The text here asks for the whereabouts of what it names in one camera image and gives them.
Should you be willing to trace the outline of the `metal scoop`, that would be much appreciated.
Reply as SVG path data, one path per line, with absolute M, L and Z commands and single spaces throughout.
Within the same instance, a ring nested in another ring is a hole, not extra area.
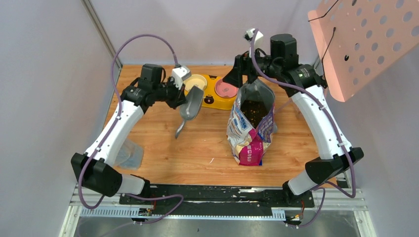
M 203 103 L 204 91 L 197 86 L 193 86 L 186 95 L 186 103 L 180 106 L 180 116 L 183 119 L 181 125 L 175 132 L 177 139 L 186 125 L 186 122 L 195 119 L 201 110 Z

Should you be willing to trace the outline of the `pet food bag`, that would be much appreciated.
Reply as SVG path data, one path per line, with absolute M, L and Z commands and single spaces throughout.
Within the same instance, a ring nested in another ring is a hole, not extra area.
M 263 102 L 268 110 L 268 115 L 262 119 L 257 128 L 252 127 L 241 111 L 241 105 L 246 100 Z M 251 84 L 246 82 L 238 90 L 230 112 L 226 136 L 233 158 L 239 165 L 262 165 L 262 158 L 277 130 L 274 111 L 274 91 L 260 79 Z

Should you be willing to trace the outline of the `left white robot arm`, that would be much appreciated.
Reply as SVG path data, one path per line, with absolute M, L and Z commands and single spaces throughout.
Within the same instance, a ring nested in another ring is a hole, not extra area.
M 116 171 L 117 154 L 133 126 L 156 102 L 166 102 L 175 109 L 184 104 L 184 81 L 191 76 L 186 66 L 175 67 L 163 81 L 162 66 L 145 64 L 140 77 L 134 79 L 121 93 L 116 111 L 95 142 L 82 154 L 75 153 L 71 165 L 79 185 L 107 197 L 129 193 L 139 204 L 151 199 L 146 180 Z

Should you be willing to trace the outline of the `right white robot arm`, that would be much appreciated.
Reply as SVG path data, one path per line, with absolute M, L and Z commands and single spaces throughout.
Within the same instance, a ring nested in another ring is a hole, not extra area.
M 351 145 L 337 125 L 324 97 L 326 81 L 313 66 L 299 63 L 296 39 L 291 34 L 272 36 L 269 54 L 259 47 L 263 35 L 257 29 L 248 30 L 244 37 L 250 49 L 235 57 L 233 68 L 223 78 L 238 89 L 227 139 L 238 164 L 261 165 L 275 127 L 274 92 L 263 80 L 281 87 L 303 115 L 319 152 L 299 175 L 283 184 L 283 202 L 295 206 L 314 188 L 353 171 L 364 153 Z

